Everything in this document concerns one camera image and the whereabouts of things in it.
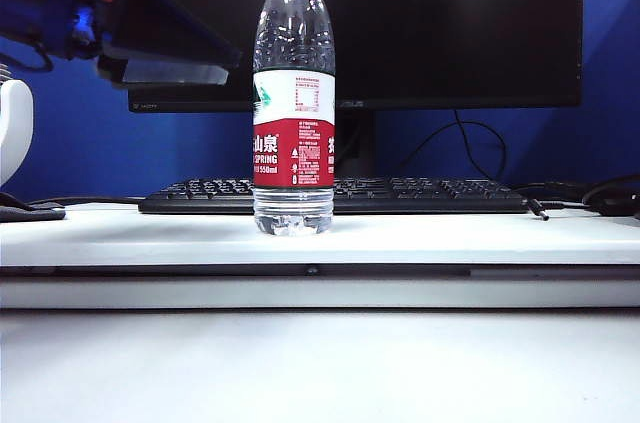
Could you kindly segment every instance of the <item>computer mouse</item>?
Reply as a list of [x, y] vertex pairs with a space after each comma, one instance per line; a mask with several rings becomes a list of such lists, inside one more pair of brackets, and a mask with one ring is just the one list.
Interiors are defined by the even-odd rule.
[[589, 199], [588, 205], [603, 216], [635, 216], [640, 214], [640, 194], [636, 190], [612, 188]]

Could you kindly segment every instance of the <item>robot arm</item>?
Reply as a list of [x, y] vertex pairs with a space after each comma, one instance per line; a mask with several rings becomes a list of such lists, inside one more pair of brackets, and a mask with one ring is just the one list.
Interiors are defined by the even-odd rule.
[[0, 0], [0, 36], [32, 46], [43, 69], [47, 55], [98, 57], [100, 76], [124, 88], [224, 84], [241, 56], [173, 0]]

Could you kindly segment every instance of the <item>black keyboard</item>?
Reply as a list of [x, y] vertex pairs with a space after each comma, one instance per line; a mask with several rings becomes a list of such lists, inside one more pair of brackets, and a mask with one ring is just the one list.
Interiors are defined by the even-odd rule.
[[[247, 178], [175, 183], [138, 205], [154, 214], [252, 214]], [[335, 214], [526, 213], [527, 200], [490, 180], [343, 178], [334, 185]]]

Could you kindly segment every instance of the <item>monitor stand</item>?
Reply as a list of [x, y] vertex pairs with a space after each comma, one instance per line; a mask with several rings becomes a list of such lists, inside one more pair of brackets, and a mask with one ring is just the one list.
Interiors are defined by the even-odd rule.
[[375, 176], [375, 110], [336, 111], [336, 177]]

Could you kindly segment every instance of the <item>white device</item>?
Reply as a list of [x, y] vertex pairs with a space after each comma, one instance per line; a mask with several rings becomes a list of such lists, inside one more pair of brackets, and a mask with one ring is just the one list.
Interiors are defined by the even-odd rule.
[[20, 167], [33, 137], [33, 95], [0, 65], [0, 185]]

